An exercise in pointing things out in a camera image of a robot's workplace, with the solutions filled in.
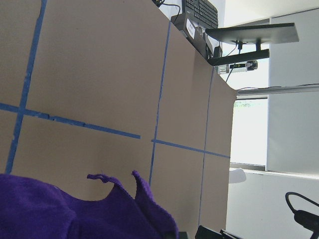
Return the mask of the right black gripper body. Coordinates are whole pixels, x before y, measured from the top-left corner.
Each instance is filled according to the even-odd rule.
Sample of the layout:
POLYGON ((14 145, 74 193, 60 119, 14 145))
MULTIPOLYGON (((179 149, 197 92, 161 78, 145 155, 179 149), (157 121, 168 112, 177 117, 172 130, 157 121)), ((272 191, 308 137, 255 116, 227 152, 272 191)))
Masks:
POLYGON ((216 232, 212 229, 200 225, 195 234, 196 239, 240 239, 239 236, 234 235, 225 230, 220 230, 216 232))

